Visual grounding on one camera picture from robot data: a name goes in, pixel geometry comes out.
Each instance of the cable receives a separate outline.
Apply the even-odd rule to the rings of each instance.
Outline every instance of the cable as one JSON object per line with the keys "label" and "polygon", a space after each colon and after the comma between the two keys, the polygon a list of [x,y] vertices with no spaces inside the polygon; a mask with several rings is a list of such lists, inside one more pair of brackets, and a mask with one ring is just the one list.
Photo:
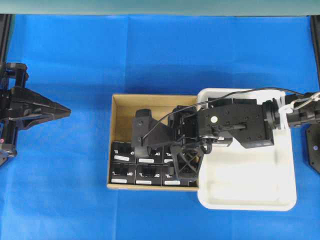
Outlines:
{"label": "cable", "polygon": [[218,97],[218,98],[215,98],[215,99],[212,99],[212,100],[203,101],[203,102],[198,102],[198,103],[196,103],[196,104],[193,104],[193,105],[190,105],[190,106],[186,106],[186,107],[180,108],[180,109],[178,109],[178,110],[169,112],[168,114],[166,114],[165,116],[163,116],[162,118],[160,118],[160,120],[158,120],[157,123],[142,137],[142,141],[145,140],[146,137],[147,137],[153,130],[155,130],[155,128],[161,123],[162,120],[166,119],[166,118],[169,117],[170,115],[179,113],[179,112],[184,111],[184,110],[186,110],[186,109],[190,109],[190,108],[193,108],[193,107],[202,105],[202,104],[212,103],[212,102],[215,102],[215,101],[224,99],[224,98],[229,97],[229,96],[234,95],[234,94],[246,94],[246,93],[255,92],[255,91],[261,91],[261,90],[279,90],[279,91],[284,91],[284,92],[291,93],[291,94],[303,95],[303,94],[300,93],[300,92],[292,91],[292,90],[285,89],[285,88],[280,88],[280,87],[261,87],[261,88],[254,88],[254,89],[244,90],[244,91],[233,91],[233,92],[230,92],[230,93],[228,93],[228,94],[226,94],[226,95],[223,95],[223,96],[221,96],[221,97]]}
{"label": "cable", "polygon": [[[301,100],[297,99],[297,100],[293,100],[290,104],[292,106],[294,106],[295,103],[301,102]],[[318,100],[320,100],[320,91],[315,92],[314,94],[312,94],[311,97],[304,99],[305,102],[301,103],[299,106],[294,107],[292,110],[299,110],[301,108],[303,108],[304,106],[308,105],[311,102],[317,102]]]}

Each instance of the black cable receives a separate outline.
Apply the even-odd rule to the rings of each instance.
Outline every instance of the black cable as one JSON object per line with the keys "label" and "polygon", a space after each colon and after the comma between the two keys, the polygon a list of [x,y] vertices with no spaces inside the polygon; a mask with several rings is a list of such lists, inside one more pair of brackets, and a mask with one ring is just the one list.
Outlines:
{"label": "black cable", "polygon": [[178,113],[178,112],[181,112],[181,111],[184,111],[184,110],[186,110],[186,109],[190,109],[190,108],[193,108],[193,107],[202,105],[202,104],[212,103],[212,102],[215,102],[215,101],[224,99],[224,98],[229,97],[229,96],[234,95],[234,94],[246,94],[246,93],[255,92],[255,91],[261,91],[261,90],[279,90],[279,91],[284,91],[284,92],[291,93],[291,94],[303,95],[303,94],[300,93],[300,92],[292,91],[292,90],[285,89],[285,88],[280,88],[280,87],[261,87],[261,88],[254,88],[254,89],[244,90],[244,91],[233,91],[233,92],[230,92],[230,93],[228,93],[228,94],[226,94],[226,95],[223,95],[223,96],[221,96],[221,97],[218,97],[218,98],[215,98],[215,99],[212,99],[212,100],[203,101],[203,102],[198,102],[198,103],[196,103],[196,104],[193,104],[193,105],[190,105],[190,106],[186,106],[186,107],[180,108],[180,109],[178,109],[178,110],[169,112],[168,114],[166,114],[165,116],[163,116],[160,120],[158,120],[157,123],[142,137],[142,141],[145,140],[145,138],[146,138],[153,130],[155,130],[155,128],[161,123],[162,120],[166,119],[166,118],[169,117],[170,115],[176,114],[176,113]]}

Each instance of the mounting plate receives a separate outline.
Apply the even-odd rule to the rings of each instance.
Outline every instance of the mounting plate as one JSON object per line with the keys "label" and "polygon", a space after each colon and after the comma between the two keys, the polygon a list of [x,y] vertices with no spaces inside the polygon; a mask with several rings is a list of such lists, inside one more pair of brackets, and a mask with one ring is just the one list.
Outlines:
{"label": "mounting plate", "polygon": [[320,174],[320,124],[311,124],[306,130],[309,165]]}

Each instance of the white cable tie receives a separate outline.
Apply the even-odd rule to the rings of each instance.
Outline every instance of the white cable tie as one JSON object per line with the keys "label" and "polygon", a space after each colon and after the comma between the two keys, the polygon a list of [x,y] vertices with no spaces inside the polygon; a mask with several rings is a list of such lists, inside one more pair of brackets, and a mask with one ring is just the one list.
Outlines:
{"label": "white cable tie", "polygon": [[280,129],[289,129],[287,114],[292,114],[294,112],[293,103],[281,106],[278,112],[280,115]]}

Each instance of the black box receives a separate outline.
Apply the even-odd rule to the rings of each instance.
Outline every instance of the black box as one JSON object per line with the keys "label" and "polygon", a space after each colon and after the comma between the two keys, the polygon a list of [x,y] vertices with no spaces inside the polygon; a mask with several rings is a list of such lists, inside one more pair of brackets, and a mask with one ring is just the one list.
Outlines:
{"label": "black box", "polygon": [[168,168],[168,166],[163,166],[162,168],[162,186],[189,187],[188,180],[177,180],[175,175],[169,174]]}
{"label": "black box", "polygon": [[137,164],[162,164],[163,159],[163,147],[159,147],[156,150],[151,150],[151,154],[149,157],[138,158]]}
{"label": "black box", "polygon": [[161,186],[162,166],[160,165],[136,165],[135,184]]}
{"label": "black box", "polygon": [[112,163],[109,176],[112,184],[135,184],[136,165]]}
{"label": "black box", "polygon": [[169,146],[163,148],[163,165],[168,165],[169,162],[173,162],[172,155]]}
{"label": "black box", "polygon": [[114,141],[111,145],[111,162],[135,164],[135,150],[130,142]]}

